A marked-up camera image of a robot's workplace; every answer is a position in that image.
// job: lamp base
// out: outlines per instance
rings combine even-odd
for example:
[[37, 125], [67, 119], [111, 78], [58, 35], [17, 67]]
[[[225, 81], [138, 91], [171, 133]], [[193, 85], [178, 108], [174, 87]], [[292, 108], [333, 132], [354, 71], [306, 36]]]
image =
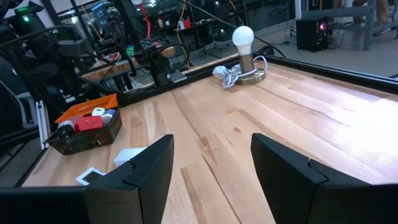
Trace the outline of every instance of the lamp base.
[[257, 71], [252, 74], [236, 80], [237, 85], [252, 85], [263, 81], [266, 78], [266, 71], [263, 68], [257, 68]]

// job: orange basket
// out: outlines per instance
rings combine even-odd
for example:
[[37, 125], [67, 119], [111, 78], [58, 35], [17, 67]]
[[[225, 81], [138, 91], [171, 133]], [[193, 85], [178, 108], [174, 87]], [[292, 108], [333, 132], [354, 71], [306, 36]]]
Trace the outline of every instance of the orange basket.
[[116, 94], [104, 96], [95, 100], [90, 100], [75, 106], [71, 106], [69, 110], [67, 110], [63, 115], [61, 115], [61, 117], [59, 117], [55, 122], [57, 124], [60, 124], [68, 120], [69, 118], [72, 118], [77, 115], [91, 114], [93, 110], [97, 107], [102, 107], [105, 109], [118, 107], [118, 99], [116, 98]]

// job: light bulb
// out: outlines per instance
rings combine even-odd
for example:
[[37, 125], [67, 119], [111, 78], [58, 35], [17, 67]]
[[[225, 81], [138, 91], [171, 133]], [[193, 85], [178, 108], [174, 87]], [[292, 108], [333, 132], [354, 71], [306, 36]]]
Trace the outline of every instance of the light bulb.
[[141, 4], [142, 0], [131, 0], [133, 4]]
[[240, 26], [232, 35], [232, 42], [238, 49], [240, 55], [251, 54], [251, 44], [254, 41], [254, 32], [250, 27]]

